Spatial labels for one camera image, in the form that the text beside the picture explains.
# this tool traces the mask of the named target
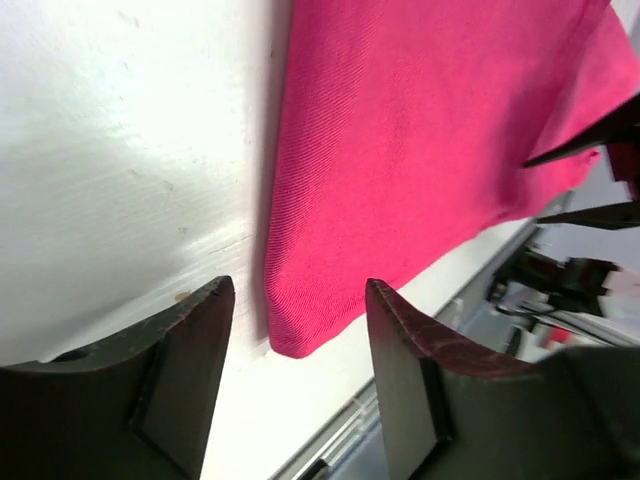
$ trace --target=cable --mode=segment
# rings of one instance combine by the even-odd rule
[[[509,310],[504,308],[501,305],[495,305],[494,309],[496,310],[496,312],[501,313],[502,315],[506,315],[508,317],[522,317],[522,318],[533,318],[533,317],[538,317],[538,316],[546,316],[546,315],[551,315],[552,313],[556,313],[557,311],[559,311],[559,308],[550,308],[549,310],[544,310],[542,312],[523,312],[523,311],[518,311],[518,310]]]

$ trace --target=white surface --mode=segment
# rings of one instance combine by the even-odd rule
[[[232,275],[204,479],[266,478],[371,376],[362,319],[303,361],[265,340],[290,1],[0,0],[0,364],[51,359]],[[434,312],[515,228],[404,292]]]

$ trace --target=red object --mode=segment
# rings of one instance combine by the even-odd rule
[[[554,328],[549,337],[549,342],[567,343],[571,340],[571,332],[567,332],[561,328]]]
[[[634,93],[607,1],[297,0],[266,253],[274,350],[304,357],[597,154],[520,166]]]

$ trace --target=pink towel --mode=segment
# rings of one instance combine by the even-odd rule
[[[608,3],[295,2],[265,265],[276,351],[339,334],[368,277],[401,287],[583,181],[593,151],[519,167],[638,85]]]

